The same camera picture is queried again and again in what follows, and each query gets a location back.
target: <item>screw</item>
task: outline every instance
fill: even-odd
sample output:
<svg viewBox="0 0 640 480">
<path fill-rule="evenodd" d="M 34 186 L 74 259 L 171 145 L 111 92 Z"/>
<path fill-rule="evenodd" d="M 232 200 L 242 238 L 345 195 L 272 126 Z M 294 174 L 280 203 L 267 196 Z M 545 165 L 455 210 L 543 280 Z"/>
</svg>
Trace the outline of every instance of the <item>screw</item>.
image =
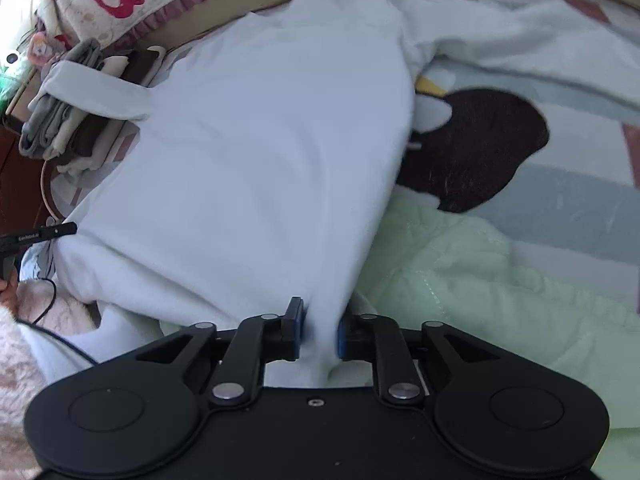
<svg viewBox="0 0 640 480">
<path fill-rule="evenodd" d="M 220 383 L 213 387 L 213 396 L 223 400 L 237 399 L 244 394 L 242 384 Z"/>
<path fill-rule="evenodd" d="M 411 383 L 396 383 L 389 388 L 389 395 L 395 399 L 413 399 L 420 395 L 420 388 Z"/>
</svg>

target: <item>light green garment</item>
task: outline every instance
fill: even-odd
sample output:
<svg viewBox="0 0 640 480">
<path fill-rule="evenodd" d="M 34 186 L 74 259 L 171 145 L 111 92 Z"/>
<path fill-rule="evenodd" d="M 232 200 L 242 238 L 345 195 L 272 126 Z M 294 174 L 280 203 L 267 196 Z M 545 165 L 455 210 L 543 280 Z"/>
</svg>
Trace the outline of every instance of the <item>light green garment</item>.
<svg viewBox="0 0 640 480">
<path fill-rule="evenodd" d="M 356 290 L 402 327 L 440 320 L 590 386 L 613 430 L 594 471 L 605 480 L 638 480 L 634 312 L 513 267 L 510 241 L 482 219 L 399 196 L 388 205 Z"/>
</svg>

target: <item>gray cloth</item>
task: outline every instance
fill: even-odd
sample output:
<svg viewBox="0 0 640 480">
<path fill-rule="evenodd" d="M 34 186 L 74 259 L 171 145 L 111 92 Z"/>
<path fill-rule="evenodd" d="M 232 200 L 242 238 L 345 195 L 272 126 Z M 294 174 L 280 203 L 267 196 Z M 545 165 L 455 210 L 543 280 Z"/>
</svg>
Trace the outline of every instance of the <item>gray cloth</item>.
<svg viewBox="0 0 640 480">
<path fill-rule="evenodd" d="M 100 43 L 94 38 L 81 41 L 62 59 L 99 70 L 102 65 Z M 20 154 L 29 158 L 42 158 L 45 149 L 51 145 L 58 134 L 60 125 L 68 118 L 71 108 L 68 103 L 50 95 L 43 96 L 29 120 L 22 126 L 22 135 L 18 144 Z"/>
</svg>

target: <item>white long-sleeve garment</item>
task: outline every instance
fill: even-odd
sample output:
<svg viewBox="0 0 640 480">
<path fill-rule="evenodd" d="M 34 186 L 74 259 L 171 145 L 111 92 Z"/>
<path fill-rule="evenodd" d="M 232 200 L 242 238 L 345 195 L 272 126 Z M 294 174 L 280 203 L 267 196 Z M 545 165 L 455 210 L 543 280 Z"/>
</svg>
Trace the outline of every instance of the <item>white long-sleeve garment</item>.
<svg viewBox="0 0 640 480">
<path fill-rule="evenodd" d="M 50 94 L 141 129 L 69 217 L 79 229 L 54 248 L 61 284 L 81 301 L 221 330 L 301 296 L 302 358 L 267 379 L 323 386 L 404 152 L 414 80 L 436 53 L 640 104 L 640 51 L 561 0 L 518 11 L 293 0 L 199 44 L 149 90 L 61 63 Z"/>
</svg>

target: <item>dark brown cartoon print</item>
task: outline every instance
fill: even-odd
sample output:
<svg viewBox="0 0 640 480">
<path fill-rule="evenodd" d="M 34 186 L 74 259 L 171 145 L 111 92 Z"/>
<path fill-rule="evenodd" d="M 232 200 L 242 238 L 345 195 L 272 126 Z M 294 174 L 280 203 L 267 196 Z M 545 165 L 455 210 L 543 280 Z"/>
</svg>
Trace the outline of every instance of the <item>dark brown cartoon print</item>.
<svg viewBox="0 0 640 480">
<path fill-rule="evenodd" d="M 452 107 L 449 122 L 412 132 L 398 184 L 439 197 L 442 211 L 463 213 L 502 190 L 549 132 L 539 111 L 508 92 L 467 89 L 442 99 Z"/>
</svg>

